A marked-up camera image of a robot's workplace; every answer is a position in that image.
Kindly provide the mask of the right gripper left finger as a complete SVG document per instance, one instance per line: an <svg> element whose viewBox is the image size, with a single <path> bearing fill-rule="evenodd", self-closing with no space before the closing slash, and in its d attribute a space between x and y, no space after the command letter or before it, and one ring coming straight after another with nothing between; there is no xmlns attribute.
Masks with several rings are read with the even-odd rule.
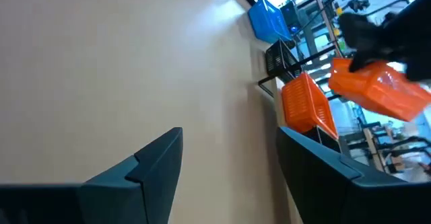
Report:
<svg viewBox="0 0 431 224"><path fill-rule="evenodd" d="M183 158L174 127L78 184L0 184L0 224L167 224Z"/></svg>

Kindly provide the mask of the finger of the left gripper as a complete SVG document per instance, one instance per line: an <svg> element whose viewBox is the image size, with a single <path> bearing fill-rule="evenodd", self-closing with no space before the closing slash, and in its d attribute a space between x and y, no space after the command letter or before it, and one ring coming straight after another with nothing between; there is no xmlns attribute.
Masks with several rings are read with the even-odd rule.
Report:
<svg viewBox="0 0 431 224"><path fill-rule="evenodd" d="M338 19L341 35L346 44L356 50L349 65L350 72L363 69L366 65L386 58L381 43L383 29L368 21L363 15L343 13Z"/></svg>

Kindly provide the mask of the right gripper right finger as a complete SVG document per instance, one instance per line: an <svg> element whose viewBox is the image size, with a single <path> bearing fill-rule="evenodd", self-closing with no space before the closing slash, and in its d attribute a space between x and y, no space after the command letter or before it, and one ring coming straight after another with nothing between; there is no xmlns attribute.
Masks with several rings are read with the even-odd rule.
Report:
<svg viewBox="0 0 431 224"><path fill-rule="evenodd" d="M431 182L405 182L288 127L276 147L304 224L431 224Z"/></svg>

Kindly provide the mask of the orange plastic basket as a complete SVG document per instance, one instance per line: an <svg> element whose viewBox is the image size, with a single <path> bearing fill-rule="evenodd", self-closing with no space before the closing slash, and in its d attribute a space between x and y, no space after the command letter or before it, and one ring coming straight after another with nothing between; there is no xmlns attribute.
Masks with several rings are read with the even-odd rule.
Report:
<svg viewBox="0 0 431 224"><path fill-rule="evenodd" d="M377 61L354 73L351 60L334 58L329 88L361 107L409 122L431 104L431 93L412 83L405 75Z"/></svg>
<svg viewBox="0 0 431 224"><path fill-rule="evenodd" d="M281 97L288 127L305 133L319 126L331 138L338 140L329 101L308 73L303 72L285 84Z"/></svg>

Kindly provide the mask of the black plastic basket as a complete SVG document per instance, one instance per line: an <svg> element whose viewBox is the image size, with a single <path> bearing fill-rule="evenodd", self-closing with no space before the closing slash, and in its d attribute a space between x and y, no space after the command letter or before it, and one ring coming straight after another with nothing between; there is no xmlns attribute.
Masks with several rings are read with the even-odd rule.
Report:
<svg viewBox="0 0 431 224"><path fill-rule="evenodd" d="M268 76L276 76L284 83L302 72L302 66L283 40L278 40L265 51L265 63Z"/></svg>

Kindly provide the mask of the blue plastic basket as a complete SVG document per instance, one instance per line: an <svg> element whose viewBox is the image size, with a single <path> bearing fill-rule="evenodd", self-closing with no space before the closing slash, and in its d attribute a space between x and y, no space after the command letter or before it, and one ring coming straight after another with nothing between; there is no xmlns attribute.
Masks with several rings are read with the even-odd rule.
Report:
<svg viewBox="0 0 431 224"><path fill-rule="evenodd" d="M248 16L257 39L270 44L292 39L281 10L268 0L258 0L248 10Z"/></svg>

